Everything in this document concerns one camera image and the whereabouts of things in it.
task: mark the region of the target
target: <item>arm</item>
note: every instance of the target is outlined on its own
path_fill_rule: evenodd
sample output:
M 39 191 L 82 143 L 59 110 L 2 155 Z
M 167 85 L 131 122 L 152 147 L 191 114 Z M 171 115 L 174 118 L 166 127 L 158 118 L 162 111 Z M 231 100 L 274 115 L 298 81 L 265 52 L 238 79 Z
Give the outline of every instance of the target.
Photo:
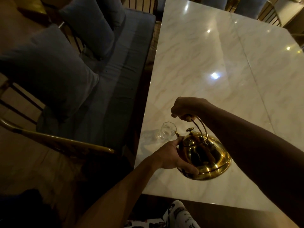
M 298 226 L 304 227 L 304 152 L 275 134 L 224 111 L 206 99 L 175 101 L 172 116 L 200 117 L 239 168 Z
M 169 141 L 144 159 L 129 175 L 98 199 L 85 212 L 76 227 L 123 227 L 143 189 L 159 168 L 181 167 L 190 173 L 198 174 L 194 166 L 183 161 L 177 154 L 176 146 L 182 139 L 183 137 Z

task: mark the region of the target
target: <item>white marble tabletop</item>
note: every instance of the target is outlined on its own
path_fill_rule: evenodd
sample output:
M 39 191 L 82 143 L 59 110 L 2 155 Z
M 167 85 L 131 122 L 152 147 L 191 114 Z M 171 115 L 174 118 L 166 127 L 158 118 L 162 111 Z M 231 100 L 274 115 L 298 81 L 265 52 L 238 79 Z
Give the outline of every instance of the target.
M 304 150 L 303 66 L 304 54 L 285 29 L 166 0 L 135 166 L 165 143 L 158 137 L 164 122 L 173 122 L 181 135 L 194 126 L 171 117 L 179 96 L 206 98 Z M 279 211 L 234 162 L 208 181 L 160 169 L 143 193 Z

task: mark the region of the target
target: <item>kettle spout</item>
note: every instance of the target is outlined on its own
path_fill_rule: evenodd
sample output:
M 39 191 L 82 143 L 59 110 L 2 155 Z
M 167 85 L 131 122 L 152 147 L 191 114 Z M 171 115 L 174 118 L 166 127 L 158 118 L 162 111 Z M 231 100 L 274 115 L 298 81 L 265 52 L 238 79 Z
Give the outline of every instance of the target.
M 180 135 L 179 135 L 179 133 L 177 133 L 177 131 L 174 131 L 174 133 L 176 134 L 176 136 L 177 137 L 179 137 Z

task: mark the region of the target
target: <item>pillow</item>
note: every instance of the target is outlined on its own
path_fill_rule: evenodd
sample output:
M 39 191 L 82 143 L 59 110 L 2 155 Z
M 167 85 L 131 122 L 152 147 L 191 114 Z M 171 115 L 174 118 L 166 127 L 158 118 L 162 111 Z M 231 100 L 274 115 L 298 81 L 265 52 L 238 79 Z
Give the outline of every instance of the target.
M 120 27 L 126 16 L 125 9 L 120 0 L 96 0 L 98 6 L 111 26 L 112 30 Z
M 96 0 L 72 0 L 59 13 L 95 55 L 109 55 L 115 36 Z
M 0 56 L 0 72 L 50 107 L 59 120 L 72 116 L 98 82 L 58 26 Z

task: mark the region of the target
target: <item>person's right arm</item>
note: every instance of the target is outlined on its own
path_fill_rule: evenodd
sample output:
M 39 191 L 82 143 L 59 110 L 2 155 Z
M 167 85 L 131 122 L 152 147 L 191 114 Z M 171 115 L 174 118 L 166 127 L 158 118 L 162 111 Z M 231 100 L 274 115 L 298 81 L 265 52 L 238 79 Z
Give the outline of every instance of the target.
M 239 168 L 298 226 L 304 227 L 304 152 L 206 99 L 176 99 L 173 117 L 199 117 Z

